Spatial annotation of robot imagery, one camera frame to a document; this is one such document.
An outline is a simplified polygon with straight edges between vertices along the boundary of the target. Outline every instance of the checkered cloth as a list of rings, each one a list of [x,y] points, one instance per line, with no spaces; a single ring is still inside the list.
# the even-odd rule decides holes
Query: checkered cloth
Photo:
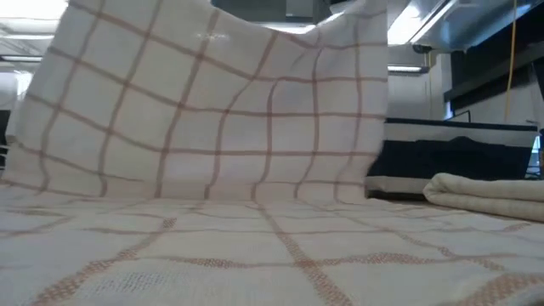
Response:
[[[205,0],[72,0],[0,186],[0,304],[543,298],[543,225],[363,199],[385,3],[292,36]]]
[[[360,202],[383,138],[386,3],[305,35],[202,0],[75,0],[4,180],[78,196]]]
[[[368,200],[0,190],[2,306],[541,305],[544,225]]]

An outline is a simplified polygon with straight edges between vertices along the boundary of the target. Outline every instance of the ceiling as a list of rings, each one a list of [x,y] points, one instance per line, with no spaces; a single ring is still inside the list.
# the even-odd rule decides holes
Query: ceiling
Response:
[[[42,55],[67,4],[66,0],[4,0],[0,5],[0,54]],[[36,66],[0,61],[0,71],[32,71]]]
[[[67,0],[4,0],[0,4],[0,54],[42,55],[51,43],[51,38],[59,23],[59,18],[66,8]],[[270,17],[269,11],[259,5],[267,3],[270,7],[279,0],[211,0],[218,5],[232,5],[235,9],[247,5],[248,9],[255,8],[252,15],[257,19]],[[326,8],[325,15],[340,13],[354,0],[286,0],[282,3],[284,19],[283,25],[292,25],[288,22],[298,22],[307,25],[315,20],[312,14],[324,14],[322,6],[317,3],[331,1],[331,12]],[[417,9],[420,29],[429,18],[437,13],[440,5],[455,2],[447,14],[438,18],[435,25],[422,35],[416,42],[431,45],[435,48],[450,52],[455,49],[465,49],[481,42],[495,31],[508,25],[512,20],[513,0],[388,0],[388,27],[389,41],[391,32],[397,27],[402,31],[409,30],[400,20],[406,14],[414,14]],[[518,0],[518,16],[528,9],[544,2],[544,0]],[[0,61],[0,71],[35,69],[37,64],[14,64]]]

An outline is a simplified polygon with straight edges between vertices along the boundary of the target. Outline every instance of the black panel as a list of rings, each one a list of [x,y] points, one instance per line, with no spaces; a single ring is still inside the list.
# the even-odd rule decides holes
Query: black panel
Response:
[[[286,0],[212,0],[212,4],[247,21],[286,21]]]
[[[544,3],[518,19],[513,87],[526,84],[529,81],[526,67],[544,58],[543,16]],[[512,25],[509,25],[466,53],[451,55],[453,89],[445,93],[445,101],[451,102],[453,110],[506,91],[511,41]]]
[[[7,145],[6,141],[6,128],[8,128],[9,110],[0,110],[0,145]],[[4,148],[0,148],[0,154],[6,155],[8,151]],[[0,167],[5,166],[5,158],[0,156]]]
[[[531,148],[483,144],[466,137],[451,141],[386,140],[367,176],[431,179],[450,173],[469,179],[523,179]]]

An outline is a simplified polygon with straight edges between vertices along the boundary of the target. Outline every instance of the wall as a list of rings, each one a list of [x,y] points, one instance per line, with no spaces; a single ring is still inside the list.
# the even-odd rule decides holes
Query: wall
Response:
[[[428,73],[389,76],[389,117],[444,120],[444,93],[451,89],[448,54],[439,54]]]
[[[430,117],[427,74],[389,76],[389,117],[428,119]]]
[[[17,100],[17,78],[13,72],[0,72],[0,110],[11,110]]]
[[[544,101],[538,82],[533,81],[523,87],[513,88],[510,101],[508,124],[526,125],[530,124],[527,121],[544,122]],[[502,93],[458,110],[457,113],[470,111],[473,122],[505,123],[506,103],[507,95]]]

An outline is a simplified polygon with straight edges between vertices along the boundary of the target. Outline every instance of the yellow cable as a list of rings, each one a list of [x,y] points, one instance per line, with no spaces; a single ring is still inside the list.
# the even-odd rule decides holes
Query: yellow cable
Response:
[[[430,102],[430,115],[429,120],[433,120],[433,84],[431,82],[431,69],[433,69],[433,57],[431,56],[431,52],[428,53],[428,95],[429,95],[429,102]]]
[[[513,0],[512,46],[510,47],[510,73],[508,74],[507,104],[504,110],[504,122],[507,123],[510,115],[510,91],[512,89],[513,63],[516,58],[516,24],[518,15],[518,0]]]

